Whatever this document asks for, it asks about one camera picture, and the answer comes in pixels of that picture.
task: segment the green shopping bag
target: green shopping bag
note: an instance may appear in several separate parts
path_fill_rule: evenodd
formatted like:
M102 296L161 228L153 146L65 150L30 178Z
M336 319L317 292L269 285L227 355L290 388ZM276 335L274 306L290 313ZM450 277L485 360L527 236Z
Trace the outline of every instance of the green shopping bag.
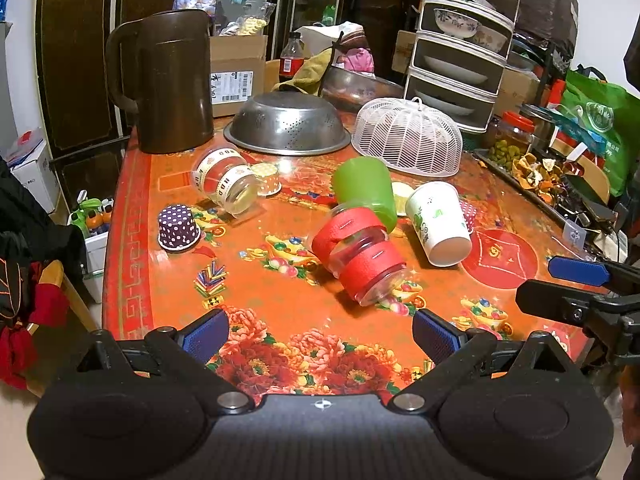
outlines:
M589 78L591 72L600 79ZM567 73L561 104L580 126L607 141L602 170L609 179L611 194L621 195L640 152L640 100L622 86L608 83L593 67L578 65L577 71Z

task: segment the red bottle label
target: red bottle label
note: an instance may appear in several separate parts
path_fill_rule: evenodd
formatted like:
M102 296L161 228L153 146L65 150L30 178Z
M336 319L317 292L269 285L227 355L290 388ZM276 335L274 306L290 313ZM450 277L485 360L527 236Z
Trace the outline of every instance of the red bottle label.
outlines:
M280 75L293 77L304 64L304 59L291 59L289 57L280 58Z

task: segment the barcode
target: barcode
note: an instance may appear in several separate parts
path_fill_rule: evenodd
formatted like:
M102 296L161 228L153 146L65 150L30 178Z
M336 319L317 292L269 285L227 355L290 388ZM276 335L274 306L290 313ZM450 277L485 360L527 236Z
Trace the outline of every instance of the barcode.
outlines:
M247 86L249 85L249 75L242 76L242 97L246 97Z

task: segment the brown plastic pitcher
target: brown plastic pitcher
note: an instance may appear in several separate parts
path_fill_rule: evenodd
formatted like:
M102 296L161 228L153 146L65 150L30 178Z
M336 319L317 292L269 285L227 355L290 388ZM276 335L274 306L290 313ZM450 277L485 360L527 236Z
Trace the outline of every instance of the brown plastic pitcher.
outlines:
M136 42L135 98L122 93L120 43L129 39ZM213 136L209 15L203 10L169 10L123 23L107 39L106 68L111 99L138 116L143 152L183 152Z

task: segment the white mesh food cover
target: white mesh food cover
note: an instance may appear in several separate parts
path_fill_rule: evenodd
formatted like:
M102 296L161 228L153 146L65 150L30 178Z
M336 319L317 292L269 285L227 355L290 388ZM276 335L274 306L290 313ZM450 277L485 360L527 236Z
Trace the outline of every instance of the white mesh food cover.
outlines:
M369 101L358 113L351 143L405 173L451 176L460 168L462 134L456 123L419 98Z

